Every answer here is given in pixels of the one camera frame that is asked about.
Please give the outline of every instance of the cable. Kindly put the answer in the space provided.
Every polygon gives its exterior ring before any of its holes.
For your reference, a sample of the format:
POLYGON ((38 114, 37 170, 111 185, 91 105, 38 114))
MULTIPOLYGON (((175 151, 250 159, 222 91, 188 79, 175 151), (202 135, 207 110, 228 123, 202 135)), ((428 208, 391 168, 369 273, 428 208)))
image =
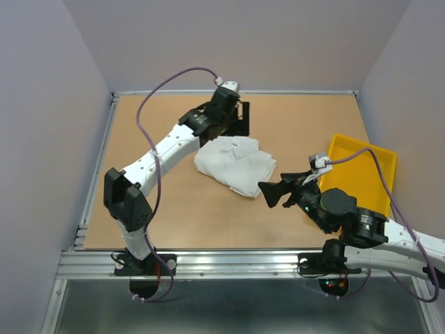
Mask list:
MULTIPOLYGON (((172 75, 170 78, 166 79, 165 81, 161 82, 158 86, 156 86, 146 97, 145 99, 140 103, 140 106, 138 108, 138 111, 136 113, 136 125, 138 126, 139 130, 143 133, 144 137, 147 139, 148 143, 150 144, 150 147, 152 148, 153 151, 153 156, 154 156, 154 165, 155 165, 155 171, 156 171, 156 180, 157 180, 157 197, 156 197, 156 204, 154 205, 154 209, 153 209, 153 215, 152 215, 152 219, 154 217, 154 215, 158 212, 158 208, 159 208, 159 203, 161 201, 161 162, 159 160, 159 156, 158 156, 158 151, 156 149, 156 145, 154 144, 153 140, 151 139, 151 137, 149 136, 147 130, 143 127, 143 125, 140 122, 140 115, 142 113, 142 109, 145 106, 145 103, 147 103, 148 99, 153 96, 153 94, 158 91, 159 89, 161 89, 164 85, 166 85, 167 83, 169 83, 170 81, 172 81, 173 79, 179 77, 180 75, 183 75, 184 73, 187 72, 192 72, 192 71, 205 71, 208 72, 210 74, 213 75, 214 77, 214 81, 216 83, 216 79, 218 78, 218 75, 216 75, 216 73, 212 70, 210 70, 209 68, 206 67, 190 67, 190 68, 186 68, 185 70, 182 70, 181 72, 178 72, 174 75, 172 75)), ((159 261, 159 263, 161 263, 168 271, 168 274, 170 276, 170 286, 168 287, 167 291, 162 294, 160 297, 155 298, 155 299, 140 299, 138 298, 138 296, 133 296, 134 298, 139 299, 140 301, 143 302, 152 302, 152 301, 160 301, 162 298, 164 298, 165 296, 167 296, 167 294, 170 292, 170 290, 173 288, 173 283, 175 281, 175 278, 173 276, 173 272, 170 269, 170 267, 165 263, 164 260, 162 260, 162 257, 160 257, 158 255, 158 253, 156 252, 156 250, 154 249, 154 247, 151 245, 149 239, 148 239, 148 224, 146 227, 146 233, 144 234, 144 238, 145 238, 145 242, 148 245, 148 248, 150 249, 150 252, 153 254, 153 256, 159 261)))
POLYGON ((351 298, 357 297, 359 294, 361 294, 364 291, 364 289, 368 286, 370 279, 371 279, 371 270, 369 269, 368 275, 366 275, 366 280, 363 282, 363 285, 359 289, 357 289, 356 292, 353 292, 352 294, 347 294, 345 296, 334 296, 333 294, 327 294, 325 292, 320 291, 319 289, 312 289, 312 288, 306 286, 306 283, 305 283, 305 289, 308 289, 312 292, 316 292, 317 294, 322 294, 323 296, 326 296, 326 297, 335 298, 336 300, 351 299, 351 298))
POLYGON ((125 266, 126 266, 125 262, 123 262, 123 261, 119 260, 118 258, 114 257, 114 256, 113 256, 114 253, 116 253, 116 252, 112 252, 112 253, 110 254, 111 259, 113 259, 114 262, 116 262, 116 263, 120 264, 121 266, 125 267, 125 266))
POLYGON ((361 294, 364 291, 365 287, 368 286, 370 279, 371 279, 371 270, 369 269, 368 275, 366 275, 366 280, 364 281, 363 285, 356 292, 353 292, 352 294, 347 294, 346 296, 342 296, 342 297, 340 297, 340 296, 333 296, 333 297, 338 298, 338 299, 351 299, 351 298, 357 297, 359 294, 361 294))
MULTIPOLYGON (((344 159, 340 159, 340 160, 336 160, 336 161, 326 161, 326 165, 337 165, 337 164, 342 164, 343 162, 347 162, 350 161, 352 159, 354 159, 355 157, 359 156, 361 153, 368 151, 369 153, 371 153, 371 156, 374 159, 375 162, 375 166, 377 167, 377 171, 378 171, 378 175, 380 176, 380 180, 382 181, 382 185, 385 188, 385 191, 389 197, 389 199, 391 200, 392 205, 394 206, 394 209, 397 211, 398 215, 400 216, 400 219, 403 223, 403 225, 407 228, 409 234, 411 235, 411 238, 413 238, 413 240, 416 241, 417 236, 416 236, 416 232, 414 231, 414 229, 412 228, 412 226, 407 222, 407 220, 404 218, 404 216, 402 215, 401 210, 399 209, 396 201, 394 200, 391 191, 389 190, 389 187, 385 181, 385 177, 383 176, 383 172, 382 169, 380 167, 380 164, 378 162, 377 156, 375 155, 375 152, 371 149, 371 148, 363 148, 360 151, 354 153, 353 155, 351 155, 350 157, 344 158, 344 159)), ((440 288, 439 288, 439 281, 437 279, 437 275, 436 275, 436 271, 434 270, 434 266, 432 265, 431 259, 428 256, 425 248, 423 247, 423 245, 419 242, 417 242, 417 247, 419 247, 419 250, 421 251, 422 255, 425 257, 425 261, 426 264, 428 265, 428 268, 430 269, 431 272, 431 276, 432 276, 432 282, 435 288, 434 291, 434 295, 430 298, 430 299, 425 299, 423 297, 417 296, 414 292, 412 292, 411 290, 409 290, 404 284, 403 282, 396 277, 396 275, 394 275, 394 273, 392 271, 389 271, 389 274, 396 280, 396 282, 402 286, 402 288, 407 291, 411 296, 413 296, 414 298, 418 299, 419 301, 423 301, 425 303, 432 303, 434 301, 437 300, 437 298, 439 298, 439 293, 440 293, 440 288)))
POLYGON ((297 264, 297 274, 300 275, 301 277, 304 277, 304 278, 319 278, 319 277, 324 277, 324 276, 329 275, 328 273, 323 273, 323 274, 321 274, 321 275, 305 276, 305 275, 302 275, 302 274, 300 273, 300 267, 301 267, 301 265, 300 265, 300 264, 297 264))
POLYGON ((148 143, 150 144, 150 146, 152 148, 152 151, 155 153, 155 155, 154 155, 154 164, 156 166, 156 178, 157 178, 157 183, 158 183, 158 196, 156 197, 156 204, 154 205, 153 216, 157 213, 158 207, 159 207, 159 203, 161 201, 161 178, 162 178, 162 175, 161 175, 161 162, 159 161, 159 157, 157 155, 158 151, 156 149, 156 145, 154 144, 152 138, 149 136, 147 130, 143 127, 143 125, 140 122, 140 115, 142 113, 143 107, 145 106, 145 103, 147 103, 148 99, 151 96, 153 96, 153 94, 156 91, 158 91, 163 86, 168 84, 173 79, 176 79, 180 75, 183 75, 184 73, 192 72, 192 71, 205 71, 205 72, 208 72, 208 73, 212 74, 214 76, 214 79, 218 78, 218 75, 216 75, 216 73, 214 71, 212 71, 212 70, 210 70, 209 68, 206 68, 206 67, 190 67, 190 68, 186 68, 185 70, 182 70, 181 72, 178 72, 178 73, 172 75, 170 78, 166 79, 165 81, 161 82, 158 86, 156 86, 145 97, 145 99, 140 103, 140 106, 139 106, 138 111, 136 113, 136 125, 138 126, 139 130, 143 133, 144 137, 147 139, 148 143))

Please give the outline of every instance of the wooden tabletop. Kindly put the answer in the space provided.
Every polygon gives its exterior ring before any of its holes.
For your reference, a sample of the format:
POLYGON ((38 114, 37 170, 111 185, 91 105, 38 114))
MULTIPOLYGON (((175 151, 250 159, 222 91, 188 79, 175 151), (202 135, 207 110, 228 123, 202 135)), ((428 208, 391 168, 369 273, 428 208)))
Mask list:
MULTIPOLYGON (((280 173, 309 169, 308 156, 327 151, 332 136, 345 134, 368 142, 360 112, 351 95, 243 95, 250 101, 250 136, 271 153, 280 173)), ((104 173, 124 168, 143 156, 149 145, 135 124, 143 96, 121 97, 108 140, 98 189, 92 204, 84 247, 120 249, 119 227, 103 205, 104 173)), ((188 110, 209 95, 157 95, 146 104, 142 123, 159 142, 188 110)), ((263 196, 245 198, 196 170, 194 154, 162 179, 158 214, 149 225, 159 248, 304 248, 322 247, 326 239, 298 208, 269 209, 263 196)), ((148 197, 151 206, 156 187, 148 197)))

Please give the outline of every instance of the white connector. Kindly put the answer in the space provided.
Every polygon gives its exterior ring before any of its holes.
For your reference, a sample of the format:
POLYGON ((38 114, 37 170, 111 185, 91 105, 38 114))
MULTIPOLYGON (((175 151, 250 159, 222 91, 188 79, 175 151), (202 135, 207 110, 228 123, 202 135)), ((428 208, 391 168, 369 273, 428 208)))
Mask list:
POLYGON ((240 86, 239 83, 237 83, 236 81, 226 81, 221 85, 221 87, 230 89, 234 91, 236 94, 239 94, 240 86))
POLYGON ((214 79, 213 82, 215 82, 215 85, 221 86, 224 83, 224 80, 222 77, 218 77, 218 78, 214 79))
POLYGON ((332 165, 326 165, 327 161, 331 161, 331 159, 326 155, 326 153, 316 154, 311 156, 309 160, 314 161, 315 169, 312 169, 312 174, 306 177, 305 181, 303 181, 303 185, 306 183, 318 179, 323 174, 330 172, 332 170, 332 165))

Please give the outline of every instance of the white wall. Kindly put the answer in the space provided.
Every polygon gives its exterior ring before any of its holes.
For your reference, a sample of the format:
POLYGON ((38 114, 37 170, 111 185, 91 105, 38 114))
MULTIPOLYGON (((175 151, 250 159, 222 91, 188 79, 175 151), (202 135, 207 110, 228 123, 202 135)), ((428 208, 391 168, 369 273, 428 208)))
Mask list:
MULTIPOLYGON (((192 65, 249 89, 362 86, 409 0, 64 0, 112 91, 192 65)), ((170 88, 209 88, 190 74, 170 88)))
POLYGON ((445 239, 445 1, 413 0, 359 93, 371 141, 398 154, 394 193, 445 239))
POLYGON ((61 0, 0 10, 0 331, 40 332, 110 95, 61 0))

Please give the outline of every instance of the black mount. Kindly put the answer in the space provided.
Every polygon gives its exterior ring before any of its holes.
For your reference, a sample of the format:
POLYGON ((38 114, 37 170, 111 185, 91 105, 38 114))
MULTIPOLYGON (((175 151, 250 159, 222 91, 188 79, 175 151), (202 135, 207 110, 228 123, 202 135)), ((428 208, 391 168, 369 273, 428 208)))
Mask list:
MULTIPOLYGON (((116 263, 121 264, 114 269, 115 276, 156 276, 156 266, 159 264, 162 276, 169 276, 168 270, 153 256, 148 255, 144 260, 136 259, 127 249, 123 253, 114 253, 116 263)), ((173 253, 158 255, 167 263, 169 260, 177 262, 177 256, 173 253)))
POLYGON ((203 146, 217 136, 249 136, 250 103, 241 102, 242 115, 238 114, 239 95, 233 90, 218 87, 210 102, 191 109, 179 119, 193 135, 200 137, 203 146))
POLYGON ((146 226, 153 217, 140 184, 132 184, 125 176, 125 170, 118 172, 111 168, 105 174, 104 205, 110 215, 119 220, 128 232, 146 226))

